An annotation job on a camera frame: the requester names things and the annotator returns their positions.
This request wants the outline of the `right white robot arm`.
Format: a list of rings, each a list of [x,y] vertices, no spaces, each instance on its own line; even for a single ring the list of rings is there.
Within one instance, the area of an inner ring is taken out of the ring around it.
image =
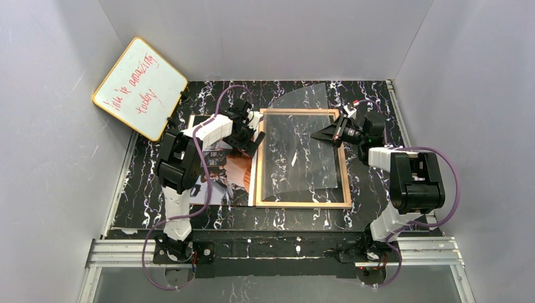
[[[389,174],[389,204],[366,226],[359,241],[340,251],[370,261],[384,261],[403,228],[445,203],[436,154],[386,148],[385,120],[379,112],[368,112],[359,126],[352,117],[343,115],[311,134],[313,139],[336,148],[344,143],[353,145],[364,165]]]

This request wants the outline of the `wooden picture frame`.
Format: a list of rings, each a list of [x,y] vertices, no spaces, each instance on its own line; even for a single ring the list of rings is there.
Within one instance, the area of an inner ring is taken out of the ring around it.
[[[265,138],[257,151],[258,208],[351,207],[343,148],[312,138],[339,117],[336,109],[261,109]]]

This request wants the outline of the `clear plastic sheet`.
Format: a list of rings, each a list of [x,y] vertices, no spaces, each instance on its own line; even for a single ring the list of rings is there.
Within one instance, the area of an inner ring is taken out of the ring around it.
[[[325,84],[292,90],[267,106],[262,155],[261,201],[337,203],[338,156],[310,135],[333,122]]]

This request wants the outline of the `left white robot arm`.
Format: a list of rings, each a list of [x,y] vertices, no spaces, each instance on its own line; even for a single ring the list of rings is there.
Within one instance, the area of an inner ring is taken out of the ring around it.
[[[197,180],[209,176],[204,152],[223,141],[253,156],[265,137],[259,130],[263,117],[249,102],[239,101],[193,127],[172,129],[164,135],[156,176],[162,187],[165,219],[160,224],[163,235],[155,237],[164,254],[176,261],[189,261],[194,256],[191,218],[202,211],[190,211],[190,195]]]

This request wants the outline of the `printed photo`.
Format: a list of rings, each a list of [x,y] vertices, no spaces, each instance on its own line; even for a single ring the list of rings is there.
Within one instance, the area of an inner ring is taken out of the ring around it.
[[[218,141],[203,151],[209,176],[201,174],[190,192],[190,203],[202,205],[208,193],[208,184],[212,185],[211,205],[248,205],[245,198],[247,189],[227,180],[224,169],[230,156],[241,157],[242,154],[223,141]]]

